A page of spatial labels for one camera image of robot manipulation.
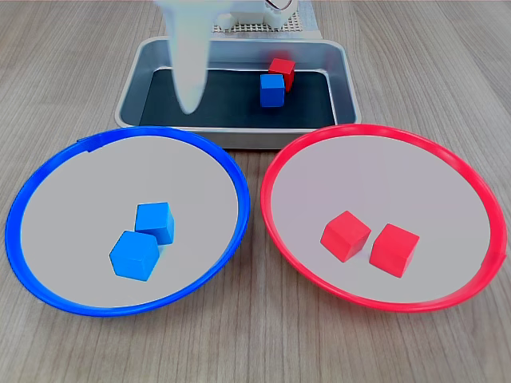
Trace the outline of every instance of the table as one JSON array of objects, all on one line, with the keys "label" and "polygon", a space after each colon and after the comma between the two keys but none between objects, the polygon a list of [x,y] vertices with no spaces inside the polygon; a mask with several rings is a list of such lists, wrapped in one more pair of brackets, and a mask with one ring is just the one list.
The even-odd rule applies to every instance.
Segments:
[{"label": "table", "polygon": [[[347,49],[363,122],[456,152],[511,222],[511,2],[314,6],[323,37]],[[3,227],[38,166],[116,128],[135,50],[162,34],[152,2],[0,2]],[[252,194],[248,232],[211,282],[171,306],[107,319],[55,310],[22,287],[2,248],[0,381],[509,381],[509,261],[476,298],[437,313],[344,302],[291,268],[265,231],[259,188],[275,153],[231,154]]]}]

